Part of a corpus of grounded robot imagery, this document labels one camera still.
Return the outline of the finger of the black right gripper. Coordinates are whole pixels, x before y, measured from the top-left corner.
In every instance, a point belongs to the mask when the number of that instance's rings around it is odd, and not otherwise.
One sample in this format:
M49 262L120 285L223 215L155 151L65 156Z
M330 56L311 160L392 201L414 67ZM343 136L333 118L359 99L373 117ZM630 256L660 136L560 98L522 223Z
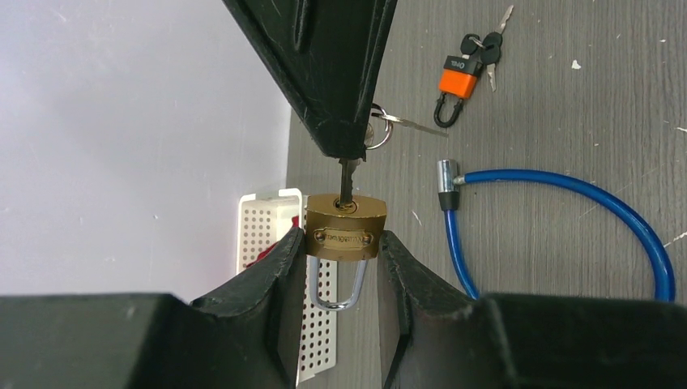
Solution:
M225 0L320 151L366 155L365 132L397 3Z

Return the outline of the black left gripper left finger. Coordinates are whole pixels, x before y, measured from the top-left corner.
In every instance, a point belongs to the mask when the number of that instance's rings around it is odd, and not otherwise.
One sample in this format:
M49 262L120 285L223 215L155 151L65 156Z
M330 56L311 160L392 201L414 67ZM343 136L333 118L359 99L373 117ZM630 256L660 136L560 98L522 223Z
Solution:
M3 297L4 388L294 388L267 343L269 276L167 293Z

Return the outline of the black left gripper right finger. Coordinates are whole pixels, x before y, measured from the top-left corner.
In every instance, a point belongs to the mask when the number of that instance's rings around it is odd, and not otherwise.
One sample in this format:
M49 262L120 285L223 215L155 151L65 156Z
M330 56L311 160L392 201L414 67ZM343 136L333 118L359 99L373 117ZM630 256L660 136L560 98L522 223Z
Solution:
M686 309L487 293L471 299L390 231L378 252L385 388L683 388Z

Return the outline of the silver key bunch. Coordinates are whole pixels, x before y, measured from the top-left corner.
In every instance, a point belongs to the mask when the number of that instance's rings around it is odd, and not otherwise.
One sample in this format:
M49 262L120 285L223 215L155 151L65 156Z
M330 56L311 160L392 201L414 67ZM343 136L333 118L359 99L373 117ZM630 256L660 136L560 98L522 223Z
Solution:
M397 116L389 114L383 107L373 103L370 117L380 119L384 122L384 135L381 141L374 143L375 134L373 125L368 123L365 128L365 134L363 138L363 145L366 151L375 150L384 146L391 138L394 132L395 125L400 125L402 127L411 128L414 130L419 130L431 135L438 135L444 138L448 137L445 131L434 130L428 128L427 126L422 126L416 122L410 121L405 118L399 118ZM353 174L355 173L357 167L363 161L363 158L347 159L340 158L339 164L341 165L341 186L339 192L339 198L335 203L335 206L342 211L350 211L354 208L353 200Z

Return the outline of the orange black padlock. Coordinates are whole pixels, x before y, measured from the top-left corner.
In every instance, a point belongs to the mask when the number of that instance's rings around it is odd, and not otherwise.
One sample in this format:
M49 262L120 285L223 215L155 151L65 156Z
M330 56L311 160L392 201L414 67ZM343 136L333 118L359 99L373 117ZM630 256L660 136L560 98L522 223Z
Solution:
M449 128L455 124L463 110L463 103L471 97L482 70L483 64L477 59L464 56L446 57L438 84L440 96L433 112L433 120L437 126ZM450 117L444 121L442 110L449 95L455 96L457 102Z

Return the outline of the brass padlock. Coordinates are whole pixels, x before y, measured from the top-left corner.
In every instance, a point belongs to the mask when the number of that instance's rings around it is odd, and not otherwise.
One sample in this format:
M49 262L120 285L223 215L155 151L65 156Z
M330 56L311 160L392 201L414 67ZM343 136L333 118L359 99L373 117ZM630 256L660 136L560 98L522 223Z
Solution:
M359 301L368 261L378 256L386 217L386 203L372 197L354 195L348 204L338 194L315 194L307 198L307 285L314 306L324 311L339 312L352 308ZM352 294L348 299L324 299L319 286L323 260L356 264Z

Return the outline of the blue cable lock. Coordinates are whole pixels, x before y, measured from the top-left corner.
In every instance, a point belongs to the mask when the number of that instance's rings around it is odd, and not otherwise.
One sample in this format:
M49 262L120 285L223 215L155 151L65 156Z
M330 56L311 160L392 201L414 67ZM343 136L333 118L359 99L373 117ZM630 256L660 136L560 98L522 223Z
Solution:
M533 169L462 174L437 165L451 262L464 292L508 289L576 297L675 301L658 233L591 183Z

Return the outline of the black headed key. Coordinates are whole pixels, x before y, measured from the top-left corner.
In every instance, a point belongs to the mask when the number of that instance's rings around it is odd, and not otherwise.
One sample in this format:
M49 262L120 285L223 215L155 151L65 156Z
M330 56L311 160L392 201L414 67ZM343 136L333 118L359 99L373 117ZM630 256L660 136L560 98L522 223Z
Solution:
M481 63L486 66L489 85L493 92L497 90L496 67L502 54L502 35L513 10L514 5L508 6L499 24L483 39L476 34L467 34L461 43L461 51L464 55L468 57L476 55Z

